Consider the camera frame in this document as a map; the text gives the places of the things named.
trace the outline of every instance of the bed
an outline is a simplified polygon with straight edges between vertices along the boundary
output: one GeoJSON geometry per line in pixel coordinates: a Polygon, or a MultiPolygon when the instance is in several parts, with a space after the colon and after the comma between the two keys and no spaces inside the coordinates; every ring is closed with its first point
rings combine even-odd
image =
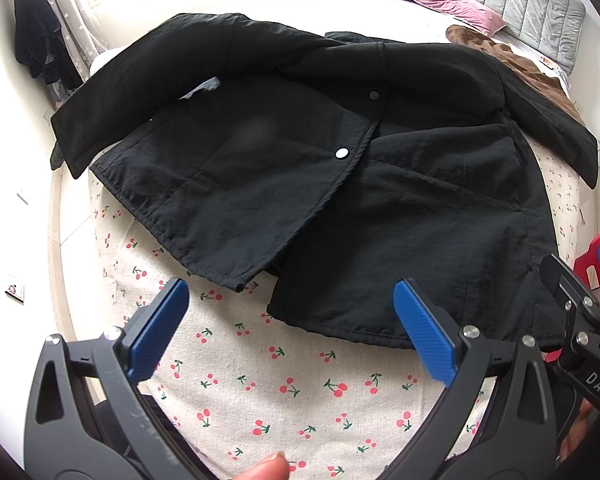
{"type": "MultiPolygon", "coordinates": [[[[403,0],[237,0],[208,12],[409,43],[446,43],[446,28],[460,23],[403,0]]],[[[556,75],[538,51],[505,34],[496,38],[556,75]]],[[[115,54],[101,55],[92,70],[115,54]]],[[[562,84],[567,90],[564,75],[562,84]]],[[[573,264],[586,185],[528,140],[546,184],[560,256],[573,264]]],[[[171,276],[189,284],[189,311],[145,385],[219,478],[279,449],[292,478],[375,478],[413,437],[443,389],[416,352],[327,338],[270,318],[266,306],[275,278],[262,273],[236,293],[192,275],[91,173],[89,184],[111,298],[106,323],[124,325],[171,276]]],[[[306,293],[312,293],[311,283],[306,293]]],[[[465,450],[476,433],[492,387],[486,380],[452,454],[465,450]]]]}

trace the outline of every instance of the jacket sleeve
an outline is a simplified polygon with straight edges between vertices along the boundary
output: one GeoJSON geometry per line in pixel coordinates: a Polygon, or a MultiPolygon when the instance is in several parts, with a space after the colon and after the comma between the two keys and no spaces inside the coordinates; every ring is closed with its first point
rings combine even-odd
{"type": "Polygon", "coordinates": [[[504,87],[506,105],[525,133],[553,150],[593,189],[598,179],[596,138],[580,123],[492,58],[504,87]]]}
{"type": "Polygon", "coordinates": [[[178,14],[95,73],[51,124],[78,178],[97,153],[200,83],[274,70],[311,49],[334,44],[340,43],[241,14],[178,14]]]}

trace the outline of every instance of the cherry print fabric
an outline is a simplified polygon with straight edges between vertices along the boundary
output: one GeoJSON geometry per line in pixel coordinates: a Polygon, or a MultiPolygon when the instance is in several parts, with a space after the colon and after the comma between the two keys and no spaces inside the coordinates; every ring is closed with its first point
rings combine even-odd
{"type": "MultiPolygon", "coordinates": [[[[584,183],[527,140],[542,169],[560,256],[572,264],[584,183]]],[[[192,275],[91,173],[90,193],[111,300],[104,323],[123,326],[171,276],[189,285],[189,310],[145,384],[219,478],[280,449],[292,479],[375,478],[413,437],[443,390],[415,351],[279,322],[266,314],[274,277],[262,273],[236,293],[192,275]]],[[[452,454],[468,447],[492,388],[493,380],[485,380],[452,454]]]]}

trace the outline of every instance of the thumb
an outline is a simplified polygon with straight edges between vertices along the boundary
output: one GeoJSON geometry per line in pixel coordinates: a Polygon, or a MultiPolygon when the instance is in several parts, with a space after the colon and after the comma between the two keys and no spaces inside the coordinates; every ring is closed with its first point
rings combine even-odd
{"type": "Polygon", "coordinates": [[[289,464],[282,451],[260,460],[251,469],[234,477],[234,480],[287,480],[289,464]]]}

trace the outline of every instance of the brown fabric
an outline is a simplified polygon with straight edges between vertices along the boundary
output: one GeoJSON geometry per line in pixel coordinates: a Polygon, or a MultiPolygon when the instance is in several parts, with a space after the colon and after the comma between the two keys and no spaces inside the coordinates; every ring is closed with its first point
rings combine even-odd
{"type": "Polygon", "coordinates": [[[522,81],[535,88],[544,97],[549,99],[549,101],[584,126],[582,117],[580,117],[573,103],[562,90],[560,80],[557,77],[549,77],[540,72],[533,61],[514,54],[509,45],[496,43],[484,34],[470,28],[462,27],[461,25],[451,25],[446,30],[446,38],[451,43],[468,46],[489,54],[489,56],[496,57],[512,69],[522,81]]]}

